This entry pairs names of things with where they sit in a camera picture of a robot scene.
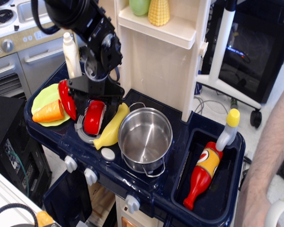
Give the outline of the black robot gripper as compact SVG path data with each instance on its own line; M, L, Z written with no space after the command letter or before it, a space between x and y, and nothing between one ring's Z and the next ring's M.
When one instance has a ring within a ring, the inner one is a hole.
M118 107L122 103L124 89L108 78L92 81L86 75L68 79L67 86L79 115L85 114L89 100L99 100L106 104L104 115L101 118L99 130L99 134L101 134L117 113Z

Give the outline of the person's forearm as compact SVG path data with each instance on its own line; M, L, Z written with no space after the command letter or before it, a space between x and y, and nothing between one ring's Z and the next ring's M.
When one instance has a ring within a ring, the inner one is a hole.
M284 91L275 104L243 182L234 226L262 227L271 204L268 188L284 160Z

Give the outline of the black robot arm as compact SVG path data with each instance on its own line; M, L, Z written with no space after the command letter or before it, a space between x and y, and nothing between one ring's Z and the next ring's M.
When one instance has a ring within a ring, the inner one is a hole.
M61 28L70 29L88 48L84 75L76 76L77 63L70 62L66 87L77 112L85 115L85 132L97 135L102 123L112 120L124 95L124 89L110 78L123 58L115 28L96 0L47 0L45 7L54 23L49 28L39 21L38 1L31 2L34 21L42 32L52 35Z

